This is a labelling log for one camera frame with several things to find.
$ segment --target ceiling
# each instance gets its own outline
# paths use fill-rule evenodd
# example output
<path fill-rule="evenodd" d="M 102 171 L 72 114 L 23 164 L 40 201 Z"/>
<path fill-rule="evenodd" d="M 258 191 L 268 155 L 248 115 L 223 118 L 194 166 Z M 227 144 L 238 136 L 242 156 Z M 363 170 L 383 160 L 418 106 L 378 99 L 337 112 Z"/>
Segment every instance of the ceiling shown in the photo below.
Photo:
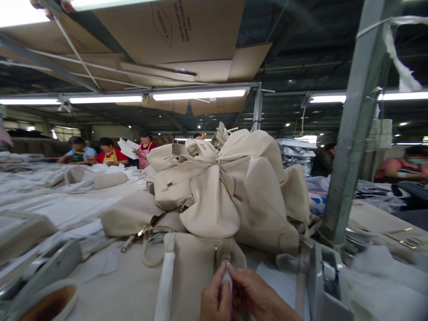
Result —
<path fill-rule="evenodd" d="M 346 90 L 362 5 L 363 0 L 246 0 L 236 46 L 272 42 L 255 77 L 264 89 L 276 91 L 264 95 L 263 130 L 274 136 L 299 134 L 302 92 Z M 428 2 L 405 1 L 403 15 L 428 16 Z M 109 43 L 110 49 L 123 52 L 108 31 L 99 27 L 100 22 L 92 12 L 74 13 L 72 18 L 95 37 Z M 402 62 L 414 70 L 413 75 L 422 86 L 428 86 L 428 26 L 398 28 L 395 45 Z M 398 82 L 397 72 L 391 67 L 387 87 L 397 88 Z M 36 70 L 0 65 L 0 95 L 82 91 L 81 87 Z M 13 107 L 75 126 L 116 123 L 153 133 L 181 135 L 213 132 L 219 121 L 227 128 L 251 128 L 253 108 L 252 92 L 243 113 L 238 114 L 194 116 L 190 105 L 186 115 L 116 104 L 74 105 L 71 113 L 52 106 Z M 418 141 L 428 136 L 427 112 L 426 100 L 383 105 L 383 116 L 392 118 L 394 124 L 409 122 L 395 127 L 395 132 L 401 134 L 396 141 Z M 323 133 L 325 141 L 335 140 L 341 114 L 341 103 L 310 104 L 305 111 L 305 134 Z"/>

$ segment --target fabric pile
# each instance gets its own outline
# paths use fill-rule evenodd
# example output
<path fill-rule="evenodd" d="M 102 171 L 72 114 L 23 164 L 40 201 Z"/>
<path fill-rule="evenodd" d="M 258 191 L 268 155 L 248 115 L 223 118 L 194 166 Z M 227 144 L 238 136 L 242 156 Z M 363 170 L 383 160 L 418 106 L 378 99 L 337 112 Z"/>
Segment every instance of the fabric pile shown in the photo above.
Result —
<path fill-rule="evenodd" d="M 42 168 L 33 163 L 47 161 L 43 154 L 14 154 L 0 152 L 0 172 L 25 172 Z"/>
<path fill-rule="evenodd" d="M 303 166 L 305 175 L 309 176 L 311 170 L 308 164 L 311 162 L 311 158 L 315 157 L 313 149 L 317 149 L 317 146 L 305 141 L 288 138 L 279 138 L 276 142 L 281 150 L 284 168 L 300 164 Z"/>

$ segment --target cardboard sheet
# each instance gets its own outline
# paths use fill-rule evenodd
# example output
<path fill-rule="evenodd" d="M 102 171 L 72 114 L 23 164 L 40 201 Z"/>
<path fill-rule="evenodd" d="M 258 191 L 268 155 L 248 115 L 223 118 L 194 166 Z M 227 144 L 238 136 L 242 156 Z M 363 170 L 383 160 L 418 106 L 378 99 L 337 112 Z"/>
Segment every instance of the cardboard sheet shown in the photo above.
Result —
<path fill-rule="evenodd" d="M 199 82 L 227 82 L 232 60 L 211 60 L 202 62 L 175 62 L 159 65 L 173 70 L 183 70 L 197 74 Z"/>
<path fill-rule="evenodd" d="M 81 25 L 63 14 L 61 24 L 79 54 L 111 53 L 97 38 Z M 73 50 L 54 21 L 2 28 L 1 33 L 24 47 L 52 54 L 72 54 Z"/>
<path fill-rule="evenodd" d="M 68 54 L 64 56 L 78 60 L 78 58 L 74 54 Z M 119 69 L 120 62 L 125 61 L 125 57 L 120 53 L 81 54 L 80 57 L 82 57 L 82 60 L 84 62 L 90 62 L 90 63 L 94 63 L 97 65 L 102 65 L 102 66 L 110 67 L 114 69 Z M 87 72 L 85 71 L 85 69 L 81 64 L 68 62 L 65 60 L 59 60 L 59 59 L 54 59 L 53 62 L 55 62 L 59 66 L 62 66 L 64 69 L 68 71 L 79 73 L 79 74 L 87 74 Z M 88 69 L 94 77 L 118 80 L 118 81 L 132 84 L 131 79 L 125 74 L 119 74 L 114 71 L 108 71 L 108 70 L 94 68 L 90 66 L 88 66 Z M 90 78 L 82 77 L 82 79 L 85 80 L 86 82 L 92 82 Z M 118 84 L 114 82 L 106 82 L 106 81 L 97 80 L 97 79 L 96 81 L 104 91 L 120 91 L 120 90 L 123 90 L 125 87 L 129 87 L 127 85 Z"/>
<path fill-rule="evenodd" d="M 228 82 L 253 80 L 271 46 L 267 43 L 236 49 Z"/>
<path fill-rule="evenodd" d="M 174 86 L 186 86 L 182 82 L 175 82 L 174 80 L 184 80 L 184 81 L 195 81 L 195 76 L 188 76 L 183 74 L 178 74 L 174 69 L 165 68 L 161 66 L 141 66 L 137 64 L 132 64 L 128 62 L 121 62 L 120 67 L 125 71 L 130 71 L 133 73 L 141 73 L 145 75 L 152 75 L 155 77 L 165 77 L 171 79 L 168 80 L 159 80 L 155 78 L 143 78 L 138 76 L 129 76 L 132 83 L 140 86 L 156 86 L 156 87 L 174 87 Z"/>
<path fill-rule="evenodd" d="M 247 96 L 245 95 L 243 97 L 217 98 L 216 101 L 210 103 L 191 99 L 190 104 L 192 105 L 193 114 L 198 116 L 242 112 L 246 100 Z"/>
<path fill-rule="evenodd" d="M 141 106 L 146 108 L 160 109 L 164 111 L 172 111 L 172 112 L 185 115 L 187 112 L 187 105 L 189 104 L 189 101 L 187 99 L 181 99 L 181 100 L 165 100 L 165 101 L 157 102 L 156 100 L 152 99 L 149 103 L 145 101 L 140 103 L 116 103 L 116 104 L 122 105 L 122 106 Z"/>
<path fill-rule="evenodd" d="M 163 0 L 95 10 L 136 63 L 232 59 L 245 0 Z"/>

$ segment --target red shirt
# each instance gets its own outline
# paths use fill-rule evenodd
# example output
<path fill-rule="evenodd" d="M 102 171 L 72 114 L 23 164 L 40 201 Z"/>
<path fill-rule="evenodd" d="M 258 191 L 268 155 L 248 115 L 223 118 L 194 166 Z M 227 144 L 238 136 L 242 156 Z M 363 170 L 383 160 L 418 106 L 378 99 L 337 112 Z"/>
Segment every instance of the red shirt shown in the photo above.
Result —
<path fill-rule="evenodd" d="M 124 154 L 122 154 L 120 149 L 115 147 L 115 152 L 116 152 L 116 158 L 118 161 L 127 161 L 128 160 L 128 158 Z M 95 160 L 102 164 L 105 156 L 106 156 L 106 152 L 102 151 L 100 154 L 98 154 L 98 156 L 95 158 Z M 114 157 L 114 153 L 113 152 L 109 153 L 107 155 L 107 158 L 109 158 L 109 157 Z"/>
<path fill-rule="evenodd" d="M 156 147 L 157 147 L 157 145 L 154 142 L 149 143 L 146 147 L 143 147 L 143 143 L 140 144 L 140 149 L 142 151 L 146 150 L 146 151 L 150 152 L 152 149 L 154 149 Z"/>

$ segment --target woman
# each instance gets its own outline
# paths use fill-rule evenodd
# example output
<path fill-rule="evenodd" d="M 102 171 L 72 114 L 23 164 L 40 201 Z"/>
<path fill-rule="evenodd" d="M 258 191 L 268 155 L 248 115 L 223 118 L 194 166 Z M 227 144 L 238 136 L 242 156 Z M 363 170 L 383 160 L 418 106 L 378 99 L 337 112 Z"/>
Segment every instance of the woman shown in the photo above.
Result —
<path fill-rule="evenodd" d="M 428 181 L 428 146 L 412 146 L 404 152 L 404 157 L 388 158 L 379 165 L 375 183 Z"/>
<path fill-rule="evenodd" d="M 100 163 L 108 166 L 119 166 L 120 164 L 127 165 L 129 163 L 128 158 L 121 153 L 120 149 L 114 147 L 114 143 L 110 138 L 101 138 L 99 146 L 103 151 L 96 158 L 88 157 L 86 159 L 92 165 Z"/>
<path fill-rule="evenodd" d="M 311 176 L 328 177 L 333 170 L 333 160 L 337 152 L 337 143 L 325 145 L 325 152 L 318 154 L 313 161 Z"/>
<path fill-rule="evenodd" d="M 138 149 L 134 149 L 134 153 L 140 158 L 140 169 L 144 169 L 150 165 L 147 155 L 152 149 L 156 148 L 157 145 L 153 143 L 153 136 L 150 132 L 139 132 L 139 136 L 141 144 Z"/>
<path fill-rule="evenodd" d="M 70 165 L 89 165 L 86 159 L 88 157 L 96 157 L 95 149 L 86 146 L 86 142 L 82 137 L 73 136 L 70 138 L 71 150 L 62 156 L 57 163 Z"/>

